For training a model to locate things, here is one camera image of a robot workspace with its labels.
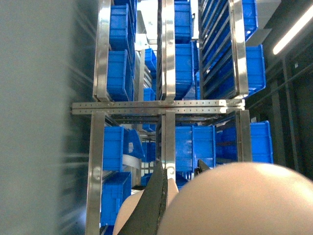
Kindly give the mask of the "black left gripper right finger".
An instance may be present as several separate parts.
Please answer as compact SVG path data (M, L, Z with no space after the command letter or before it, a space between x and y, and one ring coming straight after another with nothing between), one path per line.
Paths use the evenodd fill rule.
M197 161L197 167L194 169L194 177L210 169L211 168L203 160L199 159Z

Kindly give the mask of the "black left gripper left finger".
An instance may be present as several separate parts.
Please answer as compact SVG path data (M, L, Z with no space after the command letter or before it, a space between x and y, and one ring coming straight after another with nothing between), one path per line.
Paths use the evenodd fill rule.
M167 171L157 161L154 171L134 211L118 232L120 235L156 235L166 211Z

